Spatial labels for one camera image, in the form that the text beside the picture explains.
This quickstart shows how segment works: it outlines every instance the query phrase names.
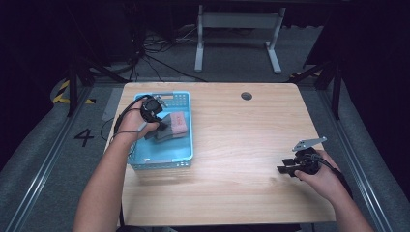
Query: pink sponge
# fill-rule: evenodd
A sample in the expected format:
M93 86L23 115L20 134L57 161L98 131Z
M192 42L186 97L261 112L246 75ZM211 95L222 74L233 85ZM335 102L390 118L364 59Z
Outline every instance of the pink sponge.
M171 116L172 134L185 133L188 130L185 122L184 112L173 112Z

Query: forearm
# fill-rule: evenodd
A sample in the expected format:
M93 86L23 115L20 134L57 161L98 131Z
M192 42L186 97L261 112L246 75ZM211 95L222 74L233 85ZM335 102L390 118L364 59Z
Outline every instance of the forearm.
M348 194L331 200L331 203L335 209L337 226L340 232L373 231L356 203Z
M115 231L130 143L115 138L83 191L73 231Z

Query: human arm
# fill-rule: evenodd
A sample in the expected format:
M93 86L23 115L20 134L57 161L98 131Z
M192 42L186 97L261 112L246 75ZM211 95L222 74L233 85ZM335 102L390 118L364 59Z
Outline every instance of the human arm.
M325 151L317 151L317 153L332 167L339 170ZM337 226L341 232L373 231L343 184L329 167L322 165L315 175L308 175L302 171L295 171L295 175L307 182L322 197L329 200L334 207Z
M145 123L138 110L141 105L142 101L138 101L125 114L119 132L85 187L78 203L73 231L115 231L130 147L135 140L158 126L157 123L149 123L141 132L122 132L137 131Z

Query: number 4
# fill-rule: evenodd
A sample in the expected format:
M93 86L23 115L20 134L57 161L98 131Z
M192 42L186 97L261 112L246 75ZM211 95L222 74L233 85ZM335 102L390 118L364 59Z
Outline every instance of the number 4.
M83 132L76 135L74 139L84 139L84 141L82 142L82 147L85 147L85 145L87 144L87 140L89 138L94 138L94 136L90 136L90 132L91 132L91 130L86 129Z

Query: round hole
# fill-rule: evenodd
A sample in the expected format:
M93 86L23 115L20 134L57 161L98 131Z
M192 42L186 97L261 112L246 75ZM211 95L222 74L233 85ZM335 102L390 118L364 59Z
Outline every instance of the round hole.
M244 92L241 94L243 100L249 101L252 99L252 94L248 92Z

